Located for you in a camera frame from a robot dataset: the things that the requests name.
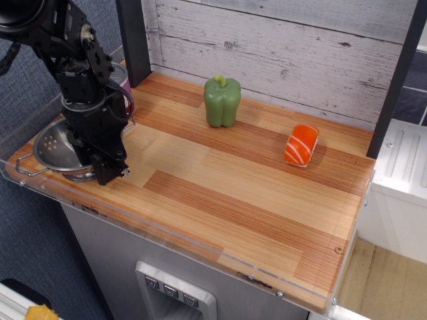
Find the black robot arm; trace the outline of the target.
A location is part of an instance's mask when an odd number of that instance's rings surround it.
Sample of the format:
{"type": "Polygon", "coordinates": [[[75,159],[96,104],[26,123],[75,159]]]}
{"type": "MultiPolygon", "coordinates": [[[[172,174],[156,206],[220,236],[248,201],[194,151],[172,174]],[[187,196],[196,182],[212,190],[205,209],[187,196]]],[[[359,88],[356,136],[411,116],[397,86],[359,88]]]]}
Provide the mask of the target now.
{"type": "Polygon", "coordinates": [[[123,133],[135,123],[133,98],[113,79],[112,58],[85,13],[71,1],[2,1],[1,38],[11,42],[2,72],[27,45],[61,89],[62,118],[33,145],[43,170],[100,185],[128,175],[123,133]]]}

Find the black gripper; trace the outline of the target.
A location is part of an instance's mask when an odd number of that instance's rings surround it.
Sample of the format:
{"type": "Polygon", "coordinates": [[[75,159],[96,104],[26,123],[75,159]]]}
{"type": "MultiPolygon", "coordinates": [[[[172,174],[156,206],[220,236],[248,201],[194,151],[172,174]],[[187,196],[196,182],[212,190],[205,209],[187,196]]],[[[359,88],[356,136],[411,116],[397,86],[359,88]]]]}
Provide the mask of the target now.
{"type": "MultiPolygon", "coordinates": [[[[130,113],[126,113],[123,93],[106,93],[104,100],[98,104],[72,103],[65,98],[61,102],[62,114],[73,134],[111,155],[112,152],[107,150],[107,140],[117,139],[130,118],[130,113]]],[[[91,155],[91,148],[86,143],[75,142],[71,145],[83,167],[92,164],[100,185],[107,185],[116,177],[125,175],[124,161],[116,161],[100,153],[91,155]]]]}

